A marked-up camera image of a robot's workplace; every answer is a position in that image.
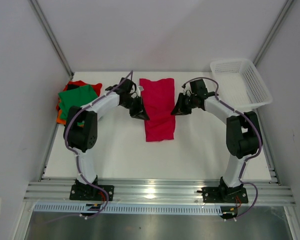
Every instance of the gray floor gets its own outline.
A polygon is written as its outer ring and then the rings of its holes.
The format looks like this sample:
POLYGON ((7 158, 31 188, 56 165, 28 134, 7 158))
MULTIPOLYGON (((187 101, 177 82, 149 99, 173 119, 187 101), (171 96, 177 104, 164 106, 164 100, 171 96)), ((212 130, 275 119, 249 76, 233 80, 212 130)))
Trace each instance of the gray floor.
POLYGON ((44 223, 62 215, 34 212, 26 240, 292 240, 283 207, 255 207, 237 222, 219 216, 101 214, 44 223))

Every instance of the white laundry basket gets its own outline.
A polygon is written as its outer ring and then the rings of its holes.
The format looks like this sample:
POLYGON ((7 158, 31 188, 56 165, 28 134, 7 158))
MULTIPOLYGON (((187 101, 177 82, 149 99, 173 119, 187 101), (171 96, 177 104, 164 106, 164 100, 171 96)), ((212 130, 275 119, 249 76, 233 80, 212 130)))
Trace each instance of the white laundry basket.
POLYGON ((272 96, 254 64, 244 58, 213 61, 214 79, 219 95, 238 110, 256 109, 272 102, 272 96))

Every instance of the white wall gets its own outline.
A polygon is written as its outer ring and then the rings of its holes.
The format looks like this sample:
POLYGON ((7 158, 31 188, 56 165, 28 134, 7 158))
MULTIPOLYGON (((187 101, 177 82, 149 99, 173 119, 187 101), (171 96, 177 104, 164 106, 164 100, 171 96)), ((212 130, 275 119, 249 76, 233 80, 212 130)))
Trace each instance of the white wall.
POLYGON ((210 71, 253 60, 285 0, 39 0, 73 71, 210 71))
POLYGON ((67 75, 26 0, 0 0, 0 240, 38 177, 67 75))
POLYGON ((261 115, 275 167, 282 183, 291 186, 300 212, 300 0, 258 70, 273 96, 261 115))

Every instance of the white table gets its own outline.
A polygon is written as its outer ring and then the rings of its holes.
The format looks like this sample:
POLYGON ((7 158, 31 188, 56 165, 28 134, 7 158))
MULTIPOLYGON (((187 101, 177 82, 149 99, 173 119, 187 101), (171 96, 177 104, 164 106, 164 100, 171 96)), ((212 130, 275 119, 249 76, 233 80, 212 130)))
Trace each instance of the white table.
MULTIPOLYGON (((73 81, 102 83, 104 89, 117 84, 128 72, 76 72, 73 81)), ((181 85, 195 77, 211 77, 210 72, 134 72, 140 78, 157 81, 173 78, 175 101, 181 85)), ((206 82, 209 91, 215 86, 206 82)), ((45 178, 75 178, 75 157, 65 147, 64 126, 59 125, 49 156, 45 178)), ((212 114, 193 109, 191 115, 176 116, 174 140, 146 142, 144 121, 131 118, 121 106, 109 111, 98 122, 97 142, 93 147, 98 178, 219 180, 227 168, 226 126, 212 114)), ((261 155, 252 159, 243 179, 271 180, 267 161, 261 155)))

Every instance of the green cloth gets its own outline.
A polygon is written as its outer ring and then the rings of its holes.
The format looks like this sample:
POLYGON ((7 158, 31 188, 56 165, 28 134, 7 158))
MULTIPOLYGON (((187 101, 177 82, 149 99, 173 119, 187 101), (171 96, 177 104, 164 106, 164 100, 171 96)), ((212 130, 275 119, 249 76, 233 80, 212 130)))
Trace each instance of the green cloth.
POLYGON ((59 92, 58 95, 61 101, 59 107, 62 110, 60 119, 64 120, 67 120, 69 109, 72 106, 81 107, 98 97, 93 87, 88 84, 76 89, 59 92))

